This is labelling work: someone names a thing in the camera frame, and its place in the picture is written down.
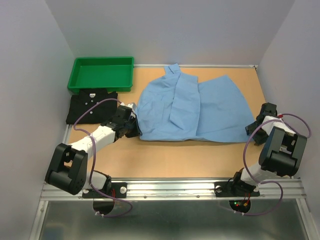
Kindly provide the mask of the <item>light blue long sleeve shirt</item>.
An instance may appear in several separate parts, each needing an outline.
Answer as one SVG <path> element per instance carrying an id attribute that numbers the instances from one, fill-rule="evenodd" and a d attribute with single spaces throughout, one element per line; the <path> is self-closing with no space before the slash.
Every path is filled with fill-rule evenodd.
<path id="1" fill-rule="evenodd" d="M 245 127 L 254 121 L 235 83 L 223 75 L 199 82 L 178 64 L 142 91 L 136 109 L 140 139 L 181 142 L 245 143 Z"/>

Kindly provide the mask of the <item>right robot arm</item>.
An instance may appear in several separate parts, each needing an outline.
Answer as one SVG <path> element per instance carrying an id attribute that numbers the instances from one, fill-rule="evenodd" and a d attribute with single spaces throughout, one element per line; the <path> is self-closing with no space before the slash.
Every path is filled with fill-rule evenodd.
<path id="1" fill-rule="evenodd" d="M 235 173 L 230 182 L 233 194 L 250 194 L 266 180 L 297 173 L 308 138 L 284 122 L 275 104 L 262 104 L 256 120 L 245 131 L 249 141 L 263 148 L 255 164 L 248 166 L 244 160 L 244 168 Z"/>

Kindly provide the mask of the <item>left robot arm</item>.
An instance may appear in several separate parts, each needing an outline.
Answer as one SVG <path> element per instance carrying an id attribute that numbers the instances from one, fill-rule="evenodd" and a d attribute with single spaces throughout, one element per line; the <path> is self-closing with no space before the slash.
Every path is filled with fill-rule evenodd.
<path id="1" fill-rule="evenodd" d="M 87 172 L 88 160 L 122 137 L 133 138 L 139 135 L 135 108 L 134 103 L 121 104 L 115 114 L 101 123 L 94 132 L 69 145 L 57 145 L 45 182 L 72 195 L 93 189 L 100 197 L 114 194 L 110 176 L 98 171 Z"/>

